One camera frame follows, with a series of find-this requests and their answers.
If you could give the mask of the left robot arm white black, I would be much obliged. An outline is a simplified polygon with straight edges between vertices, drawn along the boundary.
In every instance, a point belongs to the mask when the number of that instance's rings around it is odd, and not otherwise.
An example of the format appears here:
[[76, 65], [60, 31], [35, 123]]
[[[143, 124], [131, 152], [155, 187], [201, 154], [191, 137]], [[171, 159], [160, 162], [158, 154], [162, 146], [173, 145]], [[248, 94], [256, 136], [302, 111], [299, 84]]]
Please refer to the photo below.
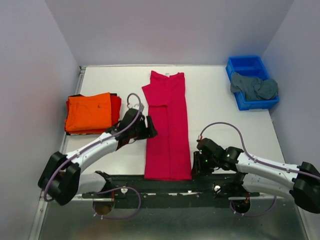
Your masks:
[[50, 156], [38, 181], [44, 199], [64, 206], [79, 194], [95, 193], [101, 198], [107, 197], [111, 191], [110, 176], [103, 171], [84, 171], [130, 140], [145, 140], [157, 134], [151, 116], [130, 108], [122, 120], [107, 128], [97, 139], [69, 153], [57, 151]]

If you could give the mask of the magenta t shirt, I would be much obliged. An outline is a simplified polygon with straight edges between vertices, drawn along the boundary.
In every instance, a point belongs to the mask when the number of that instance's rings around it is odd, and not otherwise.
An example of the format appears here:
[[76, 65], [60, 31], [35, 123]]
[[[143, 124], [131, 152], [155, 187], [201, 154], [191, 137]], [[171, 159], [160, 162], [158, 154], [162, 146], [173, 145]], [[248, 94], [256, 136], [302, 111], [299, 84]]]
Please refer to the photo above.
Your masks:
[[192, 178], [185, 75], [150, 73], [142, 87], [148, 115], [158, 132], [146, 142], [144, 177], [149, 180], [185, 181]]

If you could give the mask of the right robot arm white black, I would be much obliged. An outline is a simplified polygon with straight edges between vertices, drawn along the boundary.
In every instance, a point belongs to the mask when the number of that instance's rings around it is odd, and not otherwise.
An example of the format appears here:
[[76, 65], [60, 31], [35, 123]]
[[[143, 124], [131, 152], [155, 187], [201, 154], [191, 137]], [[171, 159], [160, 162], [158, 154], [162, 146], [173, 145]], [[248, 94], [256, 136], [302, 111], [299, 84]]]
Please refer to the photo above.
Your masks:
[[209, 138], [197, 140], [194, 168], [199, 174], [216, 169], [233, 171], [238, 179], [230, 183], [230, 191], [241, 196], [264, 193], [293, 199], [303, 210], [320, 212], [320, 172], [309, 162], [300, 165], [279, 163], [251, 155], [243, 148], [222, 148]]

